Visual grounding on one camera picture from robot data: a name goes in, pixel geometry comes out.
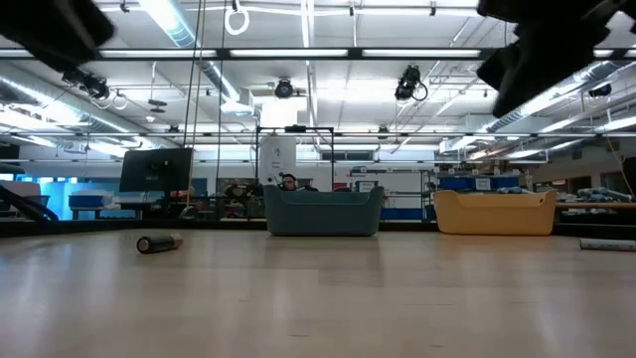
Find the wooden floor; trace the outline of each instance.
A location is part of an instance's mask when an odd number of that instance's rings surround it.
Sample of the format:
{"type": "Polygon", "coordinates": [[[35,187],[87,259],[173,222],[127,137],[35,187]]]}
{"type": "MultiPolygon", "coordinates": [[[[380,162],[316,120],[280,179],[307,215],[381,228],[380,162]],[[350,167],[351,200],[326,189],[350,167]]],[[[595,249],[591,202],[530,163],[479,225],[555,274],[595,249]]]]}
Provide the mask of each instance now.
{"type": "Polygon", "coordinates": [[[0,357],[636,357],[636,255],[575,239],[140,234],[0,240],[0,357]]]}

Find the ceiling light fixture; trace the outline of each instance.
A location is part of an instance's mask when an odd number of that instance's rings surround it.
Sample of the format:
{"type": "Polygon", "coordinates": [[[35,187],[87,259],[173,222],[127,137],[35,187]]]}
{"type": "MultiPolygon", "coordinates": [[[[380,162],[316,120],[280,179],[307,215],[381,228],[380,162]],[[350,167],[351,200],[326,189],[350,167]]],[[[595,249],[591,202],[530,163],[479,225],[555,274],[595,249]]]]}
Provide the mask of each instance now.
{"type": "Polygon", "coordinates": [[[636,116],[627,117],[623,119],[612,120],[611,122],[603,125],[599,125],[594,128],[597,133],[603,133],[606,131],[616,130],[636,124],[636,116]]]}
{"type": "Polygon", "coordinates": [[[164,57],[172,59],[192,59],[193,55],[199,59],[213,58],[217,56],[215,50],[193,50],[193,49],[179,49],[179,50],[101,50],[101,56],[108,58],[128,58],[128,59],[144,59],[153,57],[164,57]]]}
{"type": "Polygon", "coordinates": [[[38,144],[38,145],[42,145],[42,146],[48,146],[48,147],[51,147],[51,148],[55,148],[56,147],[56,144],[54,142],[52,142],[51,140],[48,140],[48,139],[45,139],[45,138],[41,138],[41,137],[35,136],[35,135],[30,135],[28,137],[12,135],[11,137],[13,139],[26,141],[26,142],[33,143],[33,144],[38,144]]]}
{"type": "Polygon", "coordinates": [[[565,143],[561,143],[561,144],[555,145],[554,147],[550,148],[550,150],[561,150],[561,149],[564,149],[564,148],[568,148],[569,146],[575,145],[575,144],[577,144],[577,143],[579,143],[581,141],[582,141],[582,139],[571,140],[569,142],[565,142],[565,143]]]}
{"type": "Polygon", "coordinates": [[[298,50],[230,50],[230,55],[237,58],[259,57],[346,57],[349,51],[344,49],[298,49],[298,50]]]}
{"type": "Polygon", "coordinates": [[[462,58],[477,59],[481,55],[480,50],[439,49],[439,50],[409,50],[409,49],[379,49],[363,50],[363,57],[389,57],[389,58],[462,58]]]}
{"type": "Polygon", "coordinates": [[[607,59],[612,56],[614,50],[594,50],[594,57],[596,59],[607,59]]]}
{"type": "Polygon", "coordinates": [[[539,149],[519,150],[514,153],[508,154],[506,158],[509,158],[509,159],[525,158],[531,155],[535,155],[539,152],[541,152],[541,150],[539,149]]]}

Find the monitor stand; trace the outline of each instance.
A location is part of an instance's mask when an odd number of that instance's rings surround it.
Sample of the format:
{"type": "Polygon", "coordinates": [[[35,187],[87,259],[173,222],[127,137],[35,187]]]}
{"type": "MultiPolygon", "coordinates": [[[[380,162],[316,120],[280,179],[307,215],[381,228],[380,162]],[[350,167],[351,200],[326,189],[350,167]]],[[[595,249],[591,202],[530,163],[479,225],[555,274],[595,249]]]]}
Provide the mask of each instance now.
{"type": "Polygon", "coordinates": [[[170,191],[165,190],[163,192],[163,199],[161,200],[161,211],[163,212],[164,216],[168,214],[169,208],[170,208],[170,191]]]}

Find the ceiling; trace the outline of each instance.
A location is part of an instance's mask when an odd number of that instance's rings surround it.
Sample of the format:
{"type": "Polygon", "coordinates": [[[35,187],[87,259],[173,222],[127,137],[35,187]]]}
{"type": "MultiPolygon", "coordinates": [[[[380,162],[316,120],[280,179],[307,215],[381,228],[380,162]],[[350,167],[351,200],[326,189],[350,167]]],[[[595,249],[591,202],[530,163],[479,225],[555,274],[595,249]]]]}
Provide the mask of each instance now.
{"type": "MultiPolygon", "coordinates": [[[[119,1],[94,1],[105,11],[107,17],[117,28],[116,36],[105,48],[174,48],[173,42],[166,36],[153,19],[142,11],[134,1],[128,1],[131,11],[119,10],[119,1]]],[[[477,1],[437,0],[438,7],[470,8],[477,1]]],[[[223,7],[231,2],[202,1],[207,7],[223,7]]],[[[262,7],[265,9],[300,10],[300,0],[241,1],[242,6],[262,7]]],[[[184,0],[181,6],[185,10],[187,21],[197,22],[199,1],[184,0]]],[[[349,0],[315,0],[318,12],[347,10],[349,0]]],[[[357,8],[391,7],[408,8],[430,6],[429,1],[421,0],[356,0],[357,8]]],[[[237,36],[224,31],[224,12],[205,11],[205,31],[200,35],[201,42],[210,48],[302,48],[303,32],[300,16],[281,15],[250,11],[247,30],[237,36]]],[[[600,48],[631,47],[636,37],[629,33],[633,21],[619,13],[610,22],[611,35],[599,45],[600,48]]],[[[312,47],[354,47],[354,38],[358,47],[448,47],[458,32],[453,46],[461,47],[503,47],[515,41],[513,26],[492,18],[465,16],[402,16],[402,15],[348,15],[317,16],[314,19],[312,47]]],[[[0,47],[15,47],[15,44],[0,39],[0,47]]],[[[56,86],[65,88],[61,75],[36,61],[12,61],[12,66],[23,69],[36,77],[56,86]]],[[[496,92],[481,81],[474,82],[475,71],[479,63],[441,62],[427,77],[429,98],[412,105],[400,113],[394,92],[397,80],[408,65],[418,65],[422,74],[426,74],[435,62],[410,61],[313,61],[316,74],[317,117],[320,125],[335,126],[341,130],[375,130],[379,125],[390,125],[391,129],[443,130],[452,131],[464,128],[468,114],[488,114],[496,98],[496,92]],[[461,90],[473,83],[462,95],[461,90]],[[452,105],[438,113],[451,99],[458,96],[452,105]]],[[[148,122],[150,115],[147,99],[150,98],[152,84],[152,63],[143,62],[98,62],[85,65],[83,69],[107,79],[112,89],[119,89],[129,99],[124,110],[110,108],[112,114],[130,122],[138,123],[149,130],[165,130],[168,125],[184,124],[189,109],[189,122],[198,124],[227,123],[229,130],[241,130],[254,126],[251,117],[221,114],[220,97],[215,90],[206,95],[210,84],[202,78],[202,86],[197,89],[198,68],[194,67],[194,82],[191,87],[192,64],[189,62],[158,62],[154,85],[157,87],[153,97],[168,102],[163,114],[152,114],[156,120],[148,122]],[[188,90],[192,91],[192,100],[187,101],[188,90]]],[[[271,84],[280,78],[289,78],[292,84],[306,92],[308,88],[307,66],[305,61],[225,61],[222,64],[224,76],[237,87],[250,89],[255,94],[255,102],[274,100],[271,84]]],[[[614,80],[612,99],[633,91],[636,85],[635,72],[630,69],[614,80]]],[[[72,92],[86,98],[77,90],[72,92]]],[[[563,119],[581,112],[585,105],[597,105],[597,101],[573,96],[541,112],[539,116],[563,119]]],[[[298,113],[299,123],[308,124],[309,114],[305,109],[298,113]]],[[[429,142],[418,139],[413,142],[429,142]]]]}

